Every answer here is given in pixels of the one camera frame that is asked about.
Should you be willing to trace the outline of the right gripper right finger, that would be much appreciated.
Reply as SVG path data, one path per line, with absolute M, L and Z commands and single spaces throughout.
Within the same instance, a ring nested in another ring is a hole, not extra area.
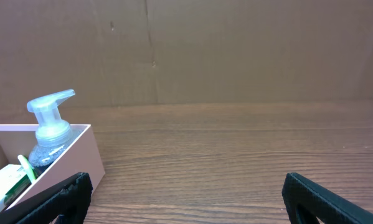
M 373 213 L 295 172 L 286 175 L 281 194 L 292 224 L 373 223 Z

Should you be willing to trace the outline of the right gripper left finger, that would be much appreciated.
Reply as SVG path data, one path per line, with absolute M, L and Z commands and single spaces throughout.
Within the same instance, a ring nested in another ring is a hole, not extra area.
M 82 224 L 91 203 L 93 185 L 79 172 L 0 213 L 0 224 Z

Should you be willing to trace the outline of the green toothbrush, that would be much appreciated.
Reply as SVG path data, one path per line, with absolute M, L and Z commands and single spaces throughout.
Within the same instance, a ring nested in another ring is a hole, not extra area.
M 20 162 L 22 168 L 24 169 L 25 173 L 27 174 L 27 177 L 29 178 L 30 182 L 33 184 L 36 182 L 37 178 L 35 176 L 35 172 L 27 160 L 27 158 L 23 155 L 17 156 L 18 161 Z

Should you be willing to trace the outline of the clear pump bottle dark liquid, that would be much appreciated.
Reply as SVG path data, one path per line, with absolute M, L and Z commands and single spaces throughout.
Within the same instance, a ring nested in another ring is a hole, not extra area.
M 37 144 L 28 160 L 31 166 L 43 173 L 71 145 L 77 136 L 70 123 L 61 118 L 59 105 L 75 95 L 73 89 L 52 93 L 30 100 L 27 109 L 33 113 L 38 127 L 35 131 Z

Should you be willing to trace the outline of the green white soap packet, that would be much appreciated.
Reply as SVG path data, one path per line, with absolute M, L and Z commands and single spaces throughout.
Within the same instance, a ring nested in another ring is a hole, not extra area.
M 0 212 L 10 206 L 31 184 L 21 165 L 8 164 L 0 170 Z

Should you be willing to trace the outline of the white cardboard box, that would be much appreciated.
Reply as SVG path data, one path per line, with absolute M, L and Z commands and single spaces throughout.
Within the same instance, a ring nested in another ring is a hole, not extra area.
M 0 124 L 0 169 L 7 164 L 17 164 L 19 154 L 29 155 L 37 143 L 35 138 L 37 127 L 36 124 Z M 78 172 L 89 173 L 93 188 L 97 188 L 105 175 L 105 170 L 92 127 L 89 124 L 73 124 L 72 127 L 81 130 L 81 135 L 37 178 L 36 183 L 30 185 L 16 198 L 9 208 Z

